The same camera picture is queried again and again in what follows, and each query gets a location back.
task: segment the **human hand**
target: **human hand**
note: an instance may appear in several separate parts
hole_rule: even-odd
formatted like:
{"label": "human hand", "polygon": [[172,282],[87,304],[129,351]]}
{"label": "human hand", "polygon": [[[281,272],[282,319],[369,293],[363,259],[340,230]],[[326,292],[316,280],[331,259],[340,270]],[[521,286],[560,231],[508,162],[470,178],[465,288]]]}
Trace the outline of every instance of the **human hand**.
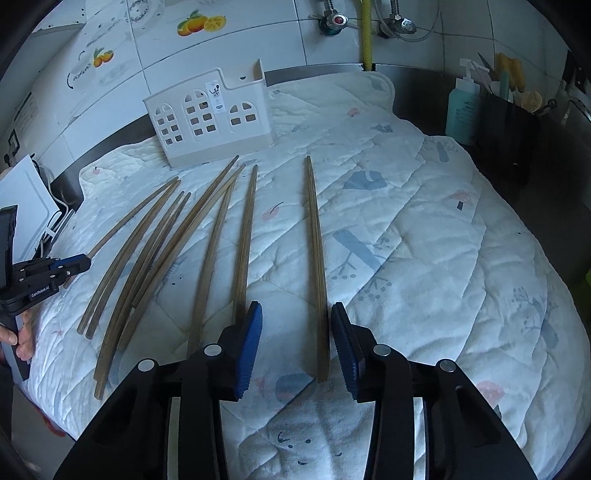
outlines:
{"label": "human hand", "polygon": [[[14,332],[0,326],[0,342],[9,345],[17,345],[17,357],[23,361],[30,360],[33,357],[33,332],[31,330],[31,312],[29,310],[21,313],[22,328],[18,332],[18,337]],[[4,360],[0,350],[0,360]]]}

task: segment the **wooden chopstick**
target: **wooden chopstick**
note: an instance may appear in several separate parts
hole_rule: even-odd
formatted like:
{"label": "wooden chopstick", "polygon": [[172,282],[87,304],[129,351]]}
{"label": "wooden chopstick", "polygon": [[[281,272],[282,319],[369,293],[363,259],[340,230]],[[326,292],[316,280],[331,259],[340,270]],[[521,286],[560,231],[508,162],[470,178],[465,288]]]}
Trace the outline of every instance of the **wooden chopstick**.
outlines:
{"label": "wooden chopstick", "polygon": [[[148,307],[148,303],[150,303],[150,300],[152,299],[152,295],[156,291],[158,284],[162,281],[162,279],[166,275],[166,272],[170,269],[170,267],[172,266],[174,260],[177,258],[180,251],[183,249],[183,247],[189,241],[189,239],[194,234],[197,227],[201,224],[201,222],[206,217],[206,215],[209,213],[209,211],[212,209],[212,207],[216,204],[216,202],[220,199],[220,197],[225,193],[225,191],[228,189],[228,187],[236,180],[236,178],[238,177],[238,174],[242,171],[243,168],[244,168],[244,165],[242,165],[239,169],[237,169],[234,172],[234,174],[226,181],[226,183],[224,185],[222,185],[220,187],[220,189],[207,201],[207,203],[199,211],[197,216],[193,219],[193,221],[191,222],[191,224],[189,225],[189,227],[187,228],[187,230],[185,231],[183,236],[179,239],[178,243],[174,246],[173,250],[170,252],[170,255],[164,260],[162,266],[156,272],[154,278],[152,279],[152,282],[150,283],[150,285],[148,285],[148,288],[146,289],[146,292],[145,292],[142,300],[140,301],[138,307],[135,309],[135,312],[133,313],[133,315],[129,319],[128,323],[125,325],[125,329],[124,329],[123,333],[125,334],[125,330],[127,330],[128,331],[127,335],[129,335],[129,338],[131,338],[131,336],[134,334],[135,328],[137,327],[139,320],[144,315],[144,312],[146,311],[146,308]],[[99,370],[99,371],[98,372],[95,371],[95,380],[96,380],[95,398],[97,398],[98,400],[101,400],[103,398],[103,395],[105,394],[105,387],[106,387],[106,383],[107,383],[107,378],[109,375],[109,370],[111,369],[111,363],[113,362],[113,355],[105,355],[104,359],[105,359],[105,363],[100,366],[101,367],[100,370],[97,368],[96,370]]]}
{"label": "wooden chopstick", "polygon": [[148,241],[144,245],[144,248],[142,249],[141,253],[139,254],[139,257],[136,260],[135,265],[131,270],[131,273],[127,277],[125,285],[123,286],[123,290],[121,291],[119,299],[117,300],[117,304],[115,305],[115,309],[111,314],[111,319],[109,320],[109,324],[105,332],[105,336],[103,338],[103,343],[100,347],[99,357],[96,362],[95,377],[98,376],[99,368],[101,368],[101,366],[105,363],[104,356],[109,355],[110,352],[112,352],[112,354],[115,353],[115,345],[119,340],[119,335],[121,334],[122,330],[119,327],[119,324],[126,320],[126,318],[123,318],[122,315],[124,307],[126,304],[129,304],[131,308],[130,296],[133,290],[133,286],[134,284],[137,284],[138,276],[142,273],[143,270],[147,268],[146,263],[148,261],[150,251],[152,250],[152,246],[161,234],[161,231],[164,229],[165,225],[168,223],[169,217],[173,215],[175,207],[177,206],[177,203],[180,201],[180,199],[183,197],[183,194],[184,192],[181,192],[179,196],[177,196],[175,201],[168,208],[168,211],[166,211],[166,213],[162,216],[158,225],[150,235],[150,238],[148,238]]}
{"label": "wooden chopstick", "polygon": [[183,222],[179,225],[173,237],[168,241],[166,247],[164,247],[164,250],[158,257],[158,260],[156,260],[154,267],[149,270],[148,274],[146,275],[146,278],[142,282],[142,285],[139,288],[137,294],[135,295],[134,301],[132,303],[134,307],[137,307],[137,305],[139,305],[141,299],[145,295],[148,285],[150,285],[154,278],[154,275],[156,275],[156,272],[160,269],[160,267],[162,267],[162,264],[170,255],[170,252],[173,250],[176,243],[178,243],[178,240],[181,238],[185,230],[189,227],[196,215],[199,214],[199,211],[203,208],[209,197],[212,195],[213,191],[217,188],[218,185],[220,185],[224,177],[230,171],[230,168],[232,168],[232,166],[236,163],[238,157],[239,156],[236,155],[236,157],[232,159],[232,161],[226,166],[226,168],[224,168],[222,172],[214,179],[214,181],[207,188],[207,190],[205,190],[203,195],[201,195],[201,198],[197,201],[197,203],[195,203],[191,211],[189,211]]}
{"label": "wooden chopstick", "polygon": [[[90,253],[88,253],[87,257],[92,260],[92,258],[98,253],[98,251],[101,248],[103,248],[103,246],[114,236],[114,234],[116,234],[119,230],[121,230],[121,228],[127,222],[129,222],[134,216],[136,216],[142,208],[144,208],[147,204],[149,204],[160,193],[162,193],[164,190],[166,190],[168,187],[170,187],[177,180],[178,180],[178,176],[169,180],[168,182],[166,182],[158,190],[156,190],[154,193],[152,193],[151,195],[146,197],[144,200],[142,200],[139,204],[137,204],[135,208],[133,208],[127,215],[125,215],[121,220],[119,220],[119,222],[117,222],[117,225],[115,225],[111,230],[109,230],[109,232],[100,240],[100,242],[98,242],[92,248],[92,250],[90,250]],[[68,288],[68,286],[70,286],[70,284],[74,281],[75,278],[76,278],[76,275],[73,275],[72,277],[68,278],[64,282],[63,287]]]}
{"label": "wooden chopstick", "polygon": [[148,211],[148,213],[146,213],[144,218],[135,227],[134,231],[131,233],[129,238],[125,241],[123,247],[121,248],[121,250],[119,251],[119,253],[115,257],[115,259],[112,261],[111,265],[109,266],[109,269],[105,273],[105,276],[100,281],[99,286],[97,287],[94,295],[92,296],[92,298],[90,300],[90,303],[86,307],[84,315],[80,319],[80,323],[77,328],[77,331],[79,334],[82,335],[82,333],[84,333],[86,325],[88,325],[90,317],[92,316],[93,323],[91,323],[91,325],[89,325],[89,331],[86,333],[86,337],[89,339],[91,339],[93,337],[96,327],[98,325],[98,321],[100,319],[100,315],[98,317],[96,317],[93,314],[95,313],[97,305],[99,304],[100,300],[102,299],[102,296],[103,296],[105,290],[107,289],[108,285],[111,283],[113,277],[115,277],[115,282],[113,283],[113,286],[117,282],[117,279],[119,278],[121,271],[125,267],[127,260],[133,254],[135,247],[137,247],[138,243],[140,242],[140,240],[144,236],[145,231],[148,229],[148,227],[150,226],[150,224],[154,220],[154,217],[157,215],[157,213],[160,211],[160,209],[164,206],[164,204],[166,203],[166,201],[168,200],[168,198],[170,197],[172,192],[178,187],[178,185],[180,183],[181,183],[180,180],[176,180],[172,185],[170,185],[168,187],[168,189],[164,192],[164,194],[156,201],[156,203],[154,203],[154,205],[152,205],[152,208]]}
{"label": "wooden chopstick", "polygon": [[[138,275],[134,281],[134,284],[131,288],[131,292],[129,293],[129,296],[125,300],[125,304],[124,304],[123,309],[121,311],[121,318],[122,318],[121,328],[122,329],[125,327],[125,323],[127,322],[127,319],[129,318],[129,314],[132,309],[132,301],[133,301],[135,295],[137,294],[137,292],[142,284],[142,281],[145,278],[145,275],[146,275],[148,269],[152,266],[152,263],[154,262],[154,258],[156,257],[156,254],[160,250],[160,247],[162,247],[162,244],[164,243],[164,240],[166,240],[166,237],[168,237],[168,234],[170,233],[174,223],[177,221],[178,217],[180,216],[180,213],[182,212],[183,208],[185,207],[190,196],[191,196],[191,192],[189,192],[188,194],[185,195],[185,198],[179,204],[176,211],[170,216],[167,224],[160,232],[160,236],[156,239],[152,248],[150,249],[150,252],[148,253],[148,257],[146,259],[146,262],[144,262],[142,269],[138,273]],[[125,350],[125,348],[127,347],[127,344],[129,343],[129,340],[130,340],[130,338],[127,338],[127,337],[124,338],[122,335],[119,335],[119,338],[118,338],[119,343],[117,345],[118,350],[120,350],[120,351]]]}
{"label": "wooden chopstick", "polygon": [[193,221],[190,223],[190,225],[184,231],[182,236],[173,245],[173,248],[170,251],[170,253],[168,254],[168,256],[165,259],[163,259],[160,268],[151,277],[150,284],[145,289],[144,296],[142,297],[142,299],[138,303],[135,311],[131,315],[131,318],[127,322],[127,325],[125,325],[125,329],[123,331],[123,334],[121,335],[120,342],[123,342],[123,341],[129,342],[129,340],[131,339],[131,336],[135,332],[135,329],[136,329],[140,319],[144,315],[144,312],[146,311],[146,308],[148,307],[148,304],[150,303],[150,300],[152,299],[152,296],[154,295],[156,288],[158,287],[160,282],[162,282],[166,273],[170,270],[170,267],[174,263],[174,260],[177,258],[180,251],[183,249],[183,247],[187,244],[187,242],[189,241],[191,236],[194,234],[197,227],[201,224],[201,222],[203,222],[203,219],[206,217],[206,215],[212,209],[213,205],[215,205],[215,203],[225,193],[225,191],[232,184],[232,182],[236,180],[236,178],[238,177],[238,175],[240,174],[240,172],[243,169],[244,169],[244,165],[241,165],[232,174],[232,176],[220,187],[220,189],[212,197],[210,197],[210,199],[207,201],[207,203],[199,211],[197,216],[193,218]]}
{"label": "wooden chopstick", "polygon": [[318,202],[316,200],[316,183],[314,181],[314,169],[312,159],[306,157],[306,173],[308,184],[308,206],[310,208],[310,226],[312,232],[312,262],[316,288],[316,309],[318,323],[316,329],[316,361],[318,368],[318,381],[325,382],[329,379],[330,365],[330,339],[329,339],[329,308],[328,295],[326,293],[326,277],[324,276],[324,253],[322,248],[322,235],[320,232],[320,218],[318,215]]}
{"label": "wooden chopstick", "polygon": [[256,176],[258,165],[252,168],[251,181],[248,184],[246,205],[242,217],[238,257],[236,259],[236,273],[234,277],[234,325],[240,325],[246,314],[246,282],[248,281],[248,260],[251,253],[252,216],[255,209]]}
{"label": "wooden chopstick", "polygon": [[216,222],[213,225],[212,235],[209,239],[209,245],[205,253],[205,260],[197,282],[197,291],[195,294],[195,303],[193,306],[193,318],[191,320],[191,328],[189,329],[189,343],[187,345],[187,357],[190,357],[201,346],[201,330],[203,328],[203,320],[205,317],[205,308],[207,307],[207,297],[209,295],[209,287],[212,283],[213,266],[216,262],[217,246],[222,233],[223,223],[226,220],[226,213],[230,205],[230,197],[236,181],[226,190],[223,197],[222,205],[216,216]]}

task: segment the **white cutting board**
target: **white cutting board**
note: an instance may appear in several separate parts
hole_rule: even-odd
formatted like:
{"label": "white cutting board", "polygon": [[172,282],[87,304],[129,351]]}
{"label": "white cutting board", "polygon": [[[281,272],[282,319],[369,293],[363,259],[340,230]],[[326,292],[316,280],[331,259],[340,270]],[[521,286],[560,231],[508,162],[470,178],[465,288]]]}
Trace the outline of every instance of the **white cutting board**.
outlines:
{"label": "white cutting board", "polygon": [[59,211],[29,155],[0,180],[0,208],[11,205],[18,205],[12,246],[12,262],[18,263],[33,257],[42,234]]}

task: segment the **blue gripper pad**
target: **blue gripper pad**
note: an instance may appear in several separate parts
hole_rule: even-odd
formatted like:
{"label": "blue gripper pad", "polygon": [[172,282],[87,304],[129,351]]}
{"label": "blue gripper pad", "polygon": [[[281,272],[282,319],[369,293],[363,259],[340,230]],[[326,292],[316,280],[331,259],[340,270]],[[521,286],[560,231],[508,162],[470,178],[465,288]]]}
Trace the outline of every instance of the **blue gripper pad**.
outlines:
{"label": "blue gripper pad", "polygon": [[333,305],[330,323],[345,385],[353,395],[353,399],[357,400],[359,394],[359,362],[363,361],[363,354],[342,303]]}
{"label": "blue gripper pad", "polygon": [[256,352],[262,333],[262,307],[260,303],[257,301],[251,303],[242,325],[246,332],[242,350],[236,362],[236,384],[234,385],[236,398],[242,398],[251,382],[252,369],[255,365]]}

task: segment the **quilted blanket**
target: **quilted blanket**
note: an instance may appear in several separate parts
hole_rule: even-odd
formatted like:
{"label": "quilted blanket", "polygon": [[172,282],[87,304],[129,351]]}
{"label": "quilted blanket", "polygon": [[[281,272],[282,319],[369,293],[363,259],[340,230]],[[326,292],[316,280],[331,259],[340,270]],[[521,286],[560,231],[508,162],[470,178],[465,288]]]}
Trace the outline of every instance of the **quilted blanket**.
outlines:
{"label": "quilted blanket", "polygon": [[[264,327],[244,399],[223,403],[233,479],[358,479],[373,405],[347,393],[332,347],[330,381],[318,384],[304,158],[316,174],[329,302],[407,358],[457,361],[523,449],[539,478],[559,468],[590,422],[589,341],[569,291],[540,244],[480,175],[461,146],[427,137],[391,113],[394,87],[376,73],[335,74],[269,88],[275,144],[245,155],[217,251],[204,338],[230,322],[236,244],[250,166],[259,167],[247,301]],[[193,192],[224,161],[178,173]],[[119,148],[85,168],[85,201],[53,256],[88,252],[133,205],[175,175],[155,138]],[[142,358],[186,354],[196,283],[216,208],[154,295],[107,395]],[[114,304],[93,340],[76,326],[130,222],[92,268],[45,302],[37,354],[23,386],[75,438],[100,408],[93,370]],[[415,408],[415,477],[424,476],[424,425]]]}

